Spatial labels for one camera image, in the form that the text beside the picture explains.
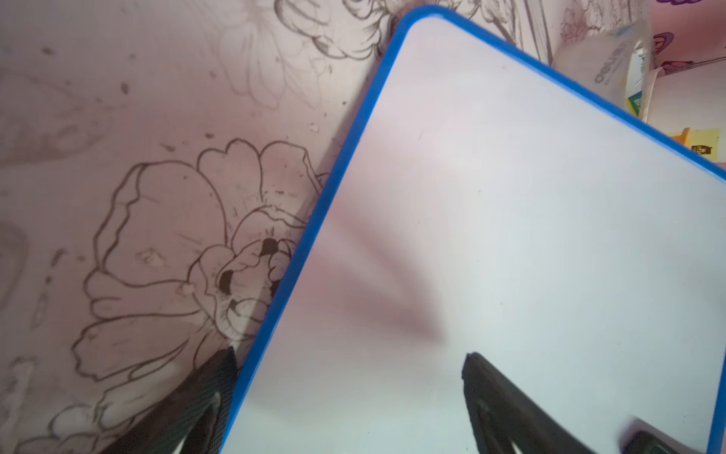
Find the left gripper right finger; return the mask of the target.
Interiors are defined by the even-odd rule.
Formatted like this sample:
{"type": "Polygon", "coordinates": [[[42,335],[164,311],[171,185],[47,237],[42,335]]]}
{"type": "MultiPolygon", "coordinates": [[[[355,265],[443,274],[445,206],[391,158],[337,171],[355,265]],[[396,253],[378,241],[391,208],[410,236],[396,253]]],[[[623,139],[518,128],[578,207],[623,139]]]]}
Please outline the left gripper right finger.
{"type": "Polygon", "coordinates": [[[463,393],[480,453],[589,453],[479,353],[466,356],[463,393]]]}

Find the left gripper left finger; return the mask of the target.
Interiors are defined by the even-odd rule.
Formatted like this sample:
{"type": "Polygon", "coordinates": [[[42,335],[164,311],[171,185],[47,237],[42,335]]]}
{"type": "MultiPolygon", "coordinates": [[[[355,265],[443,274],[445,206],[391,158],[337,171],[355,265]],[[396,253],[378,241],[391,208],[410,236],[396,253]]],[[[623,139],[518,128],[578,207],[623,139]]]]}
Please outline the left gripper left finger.
{"type": "Polygon", "coordinates": [[[215,353],[103,454],[218,454],[234,386],[233,348],[215,353]]]}

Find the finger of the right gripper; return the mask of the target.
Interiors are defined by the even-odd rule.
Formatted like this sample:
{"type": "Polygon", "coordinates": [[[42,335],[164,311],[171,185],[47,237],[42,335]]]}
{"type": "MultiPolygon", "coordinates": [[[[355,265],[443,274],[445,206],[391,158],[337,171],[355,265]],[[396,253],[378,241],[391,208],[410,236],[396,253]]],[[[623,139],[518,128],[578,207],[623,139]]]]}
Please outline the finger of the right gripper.
{"type": "Polygon", "coordinates": [[[623,454],[686,453],[681,446],[644,429],[635,429],[625,433],[620,440],[620,452],[623,454]]]}

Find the blue-framed whiteboard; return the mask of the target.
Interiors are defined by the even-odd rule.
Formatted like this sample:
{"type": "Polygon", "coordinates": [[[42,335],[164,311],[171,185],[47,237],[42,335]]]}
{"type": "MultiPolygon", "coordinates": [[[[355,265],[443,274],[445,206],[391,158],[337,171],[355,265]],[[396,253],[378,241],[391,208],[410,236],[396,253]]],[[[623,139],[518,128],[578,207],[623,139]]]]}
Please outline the blue-framed whiteboard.
{"type": "Polygon", "coordinates": [[[725,174],[442,7],[397,28],[240,378],[227,453],[473,453],[478,352],[588,448],[707,449],[725,174]]]}

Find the clear tape roll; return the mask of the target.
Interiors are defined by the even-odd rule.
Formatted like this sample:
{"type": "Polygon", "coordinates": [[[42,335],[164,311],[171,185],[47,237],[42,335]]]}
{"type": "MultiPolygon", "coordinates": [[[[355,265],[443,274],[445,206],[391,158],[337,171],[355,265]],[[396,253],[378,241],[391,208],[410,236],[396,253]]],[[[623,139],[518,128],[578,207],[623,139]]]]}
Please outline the clear tape roll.
{"type": "Polygon", "coordinates": [[[650,26],[638,20],[558,50],[553,67],[572,81],[640,117],[650,73],[650,26]]]}

